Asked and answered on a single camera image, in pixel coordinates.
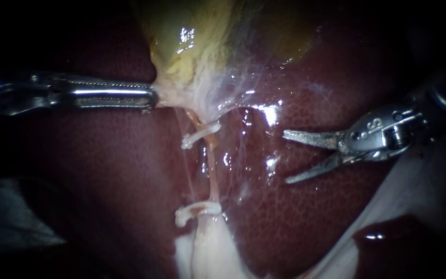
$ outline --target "engraved number on instrument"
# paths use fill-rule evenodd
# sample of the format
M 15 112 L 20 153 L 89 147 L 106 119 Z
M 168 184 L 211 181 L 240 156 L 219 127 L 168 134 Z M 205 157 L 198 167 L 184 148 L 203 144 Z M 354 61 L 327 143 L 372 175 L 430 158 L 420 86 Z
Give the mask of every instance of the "engraved number on instrument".
M 366 128 L 369 130 L 368 134 L 375 133 L 381 129 L 383 129 L 383 122 L 380 118 L 375 118 L 373 121 L 368 122 Z

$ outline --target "white fat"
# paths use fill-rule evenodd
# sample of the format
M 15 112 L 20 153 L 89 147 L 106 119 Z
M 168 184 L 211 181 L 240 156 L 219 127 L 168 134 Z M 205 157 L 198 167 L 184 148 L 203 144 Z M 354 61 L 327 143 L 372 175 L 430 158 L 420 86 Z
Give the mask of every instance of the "white fat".
M 256 278 L 242 262 L 221 213 L 200 214 L 197 220 L 195 233 L 175 240 L 179 278 Z
M 192 135 L 185 135 L 182 139 L 182 149 L 191 149 L 192 145 L 200 140 L 201 138 L 210 135 L 210 134 L 214 134 L 217 131 L 219 131 L 219 129 L 221 129 L 221 124 L 218 122 L 215 122 L 213 124 L 207 125 L 204 129 L 199 130 L 195 133 L 193 133 Z
M 175 226 L 179 228 L 185 227 L 187 221 L 196 217 L 198 214 L 218 215 L 220 213 L 221 205 L 219 203 L 212 201 L 199 201 L 175 212 Z
M 435 231 L 446 230 L 446 139 L 400 157 L 361 215 L 306 278 L 353 278 L 358 250 L 352 235 L 408 213 Z

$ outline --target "scissors blade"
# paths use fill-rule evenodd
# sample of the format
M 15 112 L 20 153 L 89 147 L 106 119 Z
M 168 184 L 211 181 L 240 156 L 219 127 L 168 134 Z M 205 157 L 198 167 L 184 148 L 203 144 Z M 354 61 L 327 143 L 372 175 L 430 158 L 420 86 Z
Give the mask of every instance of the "scissors blade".
M 330 157 L 326 158 L 323 162 L 310 168 L 309 170 L 307 170 L 301 174 L 285 178 L 285 182 L 287 184 L 293 184 L 296 182 L 311 179 L 318 175 L 327 173 L 327 172 L 343 165 L 344 163 L 345 162 L 344 162 L 343 156 L 339 152 L 335 152 Z
M 302 144 L 336 150 L 337 143 L 344 131 L 310 133 L 304 131 L 284 130 L 283 138 Z

